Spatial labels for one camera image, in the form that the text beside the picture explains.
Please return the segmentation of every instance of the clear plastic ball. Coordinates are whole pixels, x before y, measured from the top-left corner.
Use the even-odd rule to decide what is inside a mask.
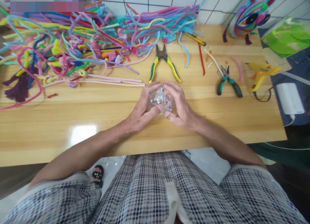
[[[158,104],[163,104],[165,106],[160,115],[164,114],[165,111],[171,112],[175,106],[173,96],[163,87],[154,91],[150,96],[150,109]]]

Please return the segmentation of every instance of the checkered shorts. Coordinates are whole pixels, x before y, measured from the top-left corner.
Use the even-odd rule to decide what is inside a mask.
[[[128,156],[100,198],[78,172],[30,189],[4,223],[307,223],[267,170],[237,164],[217,185],[179,151]]]

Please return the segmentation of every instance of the white cable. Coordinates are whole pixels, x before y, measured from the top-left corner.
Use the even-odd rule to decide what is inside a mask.
[[[285,150],[310,150],[310,148],[306,148],[306,149],[290,149],[290,148],[283,148],[283,147],[274,146],[274,145],[271,145],[269,143],[266,143],[266,144],[270,145],[270,146],[273,146],[273,147],[276,147],[276,148],[285,149]]]
[[[301,77],[299,77],[297,75],[294,75],[294,74],[291,74],[291,73],[288,73],[288,72],[285,72],[285,71],[279,71],[279,73],[280,74],[284,74],[284,75],[286,75],[288,77],[291,77],[292,79],[296,79],[296,80],[298,80],[298,81],[300,81],[302,83],[305,83],[307,85],[310,85],[310,81],[308,81],[306,79],[303,79],[303,78],[301,78]]]
[[[295,121],[295,115],[294,115],[294,114],[291,114],[290,116],[291,116],[292,121],[291,121],[289,124],[285,125],[284,127],[293,124],[293,122]]]

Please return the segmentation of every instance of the wooden table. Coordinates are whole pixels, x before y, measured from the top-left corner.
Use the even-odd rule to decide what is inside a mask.
[[[224,65],[226,60],[229,62],[231,77],[236,80],[239,77],[238,69],[231,56],[243,62],[265,60],[257,35],[251,36],[253,44],[247,46],[244,39],[231,37],[228,37],[228,43],[223,43],[221,26],[201,26],[198,31],[205,32],[200,38],[212,48],[218,63]],[[181,41],[191,53],[187,69],[184,69],[187,54],[177,40],[167,44],[167,53],[176,68],[181,69],[178,70],[183,80],[181,86],[194,111],[223,126],[245,143],[286,139],[274,95],[267,103],[259,102],[247,92],[246,85],[239,83],[244,95],[242,99],[235,96],[228,84],[223,87],[222,96],[218,96],[215,91],[220,76],[214,63],[207,69],[209,63],[205,61],[206,54],[203,52],[206,74],[202,76],[197,42],[186,35]],[[147,83],[154,58],[155,49],[145,61],[132,66],[140,75],[126,68],[111,69],[109,74]],[[102,74],[102,66],[95,70],[94,73]],[[9,79],[16,71],[17,66],[3,66],[0,70],[1,80]],[[174,81],[171,69],[163,60],[156,69],[155,80]],[[267,78],[258,94],[263,95],[271,86],[270,78]],[[58,93],[56,97],[46,99],[41,95],[22,107],[0,111],[0,166],[51,161],[74,144],[125,119],[134,108],[141,91],[142,88],[90,83],[72,89],[62,83],[46,88],[47,95]],[[37,92],[36,86],[30,90],[31,95]],[[12,104],[2,92],[0,107]],[[208,147],[208,143],[198,134],[176,127],[164,116],[159,116],[143,131],[115,146],[109,156],[202,147]]]

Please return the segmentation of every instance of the yellow and black pliers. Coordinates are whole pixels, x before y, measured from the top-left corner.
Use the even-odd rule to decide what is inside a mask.
[[[180,79],[180,77],[177,73],[177,70],[176,70],[174,64],[172,63],[172,61],[168,57],[168,54],[166,53],[166,45],[164,45],[164,48],[162,51],[159,51],[158,45],[156,45],[156,58],[155,58],[155,61],[152,65],[152,68],[151,68],[151,77],[150,77],[149,83],[151,83],[154,79],[155,67],[157,66],[157,64],[161,58],[163,58],[167,62],[167,64],[170,66],[170,68],[172,69],[172,73],[173,73],[173,76],[175,77],[176,81],[178,83],[182,82],[182,80]]]

